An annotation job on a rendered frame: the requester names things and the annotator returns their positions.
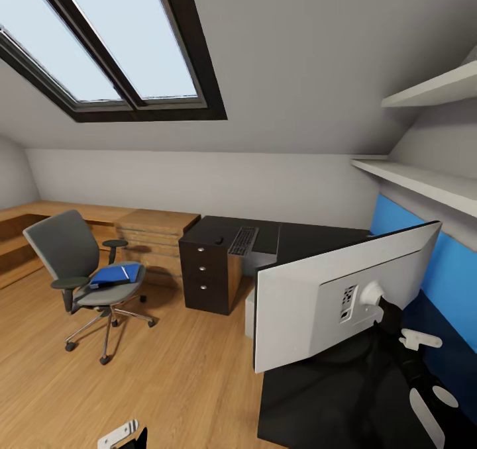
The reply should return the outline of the keyboard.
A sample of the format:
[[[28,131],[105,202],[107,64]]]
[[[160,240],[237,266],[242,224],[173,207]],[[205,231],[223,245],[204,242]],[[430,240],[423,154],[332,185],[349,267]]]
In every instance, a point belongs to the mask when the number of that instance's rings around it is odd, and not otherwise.
[[[259,228],[243,226],[227,251],[228,255],[249,258]]]

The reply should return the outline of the swivel chair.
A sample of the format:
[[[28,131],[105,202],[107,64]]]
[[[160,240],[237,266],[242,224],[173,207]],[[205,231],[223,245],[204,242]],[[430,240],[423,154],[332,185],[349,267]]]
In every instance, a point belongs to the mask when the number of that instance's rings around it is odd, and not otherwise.
[[[152,317],[120,309],[137,297],[140,297],[141,302],[146,300],[146,295],[141,293],[131,297],[145,277],[145,266],[135,261],[115,263],[116,248],[127,246],[128,241],[107,240],[102,242],[102,245],[111,247],[108,267],[140,265],[136,281],[92,289],[90,285],[96,276],[94,271],[99,267],[99,245],[77,210],[70,209],[37,222],[27,227],[23,234],[55,279],[50,285],[51,288],[62,290],[67,314],[72,316],[81,308],[101,312],[99,316],[65,340],[67,352],[76,346],[75,342],[70,342],[73,337],[98,323],[104,317],[108,317],[103,356],[99,359],[105,365],[109,361],[107,343],[110,326],[118,325],[117,315],[148,320],[150,328],[155,325]]]

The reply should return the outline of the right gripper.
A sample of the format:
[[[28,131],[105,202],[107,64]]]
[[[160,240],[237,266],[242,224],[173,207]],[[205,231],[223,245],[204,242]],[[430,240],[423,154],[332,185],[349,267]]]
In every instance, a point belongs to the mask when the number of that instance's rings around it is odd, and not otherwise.
[[[379,351],[386,352],[394,357],[397,366],[401,373],[403,372],[401,368],[404,366],[405,363],[408,362],[419,362],[421,364],[425,363],[423,361],[424,355],[427,353],[427,348],[424,344],[419,344],[418,350],[411,350],[410,348],[406,348],[403,343],[400,342],[400,338],[405,338],[405,336],[401,333],[399,328],[398,336],[393,336],[390,334],[384,333],[380,324],[374,321],[373,328],[376,333],[376,339],[378,340],[377,347]],[[427,367],[427,366],[425,366]],[[428,367],[427,367],[428,368]]]

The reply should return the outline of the folder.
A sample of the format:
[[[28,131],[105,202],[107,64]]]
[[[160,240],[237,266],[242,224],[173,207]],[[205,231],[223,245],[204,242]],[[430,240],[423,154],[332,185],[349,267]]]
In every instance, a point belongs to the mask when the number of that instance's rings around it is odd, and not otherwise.
[[[90,288],[107,287],[125,283],[134,283],[138,273],[139,264],[129,264],[117,267],[105,267],[99,269],[91,282]]]

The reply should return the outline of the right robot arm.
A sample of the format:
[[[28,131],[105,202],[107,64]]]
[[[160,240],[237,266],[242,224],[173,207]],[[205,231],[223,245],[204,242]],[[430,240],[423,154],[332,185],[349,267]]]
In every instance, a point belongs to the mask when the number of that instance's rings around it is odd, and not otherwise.
[[[398,336],[386,334],[376,321],[373,328],[379,351],[394,357],[407,380],[412,409],[436,448],[477,449],[477,426],[423,361],[425,345],[440,348],[443,341],[438,336],[401,327]]]

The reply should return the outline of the monitor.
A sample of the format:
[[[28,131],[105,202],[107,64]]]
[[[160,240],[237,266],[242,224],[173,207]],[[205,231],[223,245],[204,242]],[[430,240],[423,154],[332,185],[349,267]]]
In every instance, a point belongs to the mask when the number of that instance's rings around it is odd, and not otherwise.
[[[379,385],[390,354],[374,321],[398,336],[403,310],[418,296],[443,222],[431,221],[255,268],[253,365],[256,374],[304,361],[322,368],[359,365]],[[312,356],[370,328],[370,345],[347,362]]]

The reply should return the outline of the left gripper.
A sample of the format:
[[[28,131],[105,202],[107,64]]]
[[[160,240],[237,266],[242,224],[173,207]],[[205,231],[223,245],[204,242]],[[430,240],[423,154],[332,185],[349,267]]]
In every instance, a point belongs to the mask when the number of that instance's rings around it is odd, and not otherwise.
[[[125,443],[119,449],[146,449],[148,429],[145,427],[141,432],[138,439],[132,439],[130,442]]]

